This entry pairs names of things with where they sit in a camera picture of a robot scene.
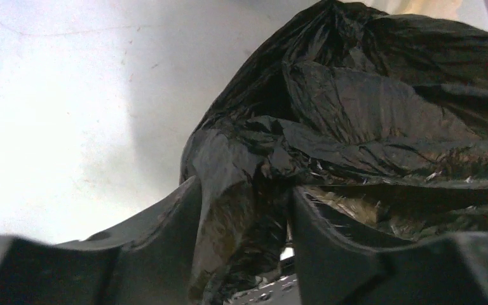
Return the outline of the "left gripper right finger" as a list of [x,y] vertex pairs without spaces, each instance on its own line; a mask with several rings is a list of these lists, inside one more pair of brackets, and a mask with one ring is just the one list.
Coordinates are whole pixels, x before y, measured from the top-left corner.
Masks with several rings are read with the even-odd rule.
[[292,191],[291,231],[303,304],[488,304],[488,233],[413,243]]

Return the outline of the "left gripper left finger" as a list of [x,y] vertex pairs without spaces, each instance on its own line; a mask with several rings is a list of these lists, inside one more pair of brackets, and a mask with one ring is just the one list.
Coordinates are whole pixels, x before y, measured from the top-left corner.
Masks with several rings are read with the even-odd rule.
[[187,304],[201,199],[192,177],[84,241],[0,236],[0,304]]

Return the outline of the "black plastic trash bag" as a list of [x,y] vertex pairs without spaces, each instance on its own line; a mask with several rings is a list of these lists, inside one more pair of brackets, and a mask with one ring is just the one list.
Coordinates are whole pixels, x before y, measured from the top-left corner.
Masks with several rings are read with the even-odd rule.
[[193,176],[192,304],[278,265],[295,186],[406,240],[488,231],[488,32],[320,1],[214,100],[182,153],[180,178]]

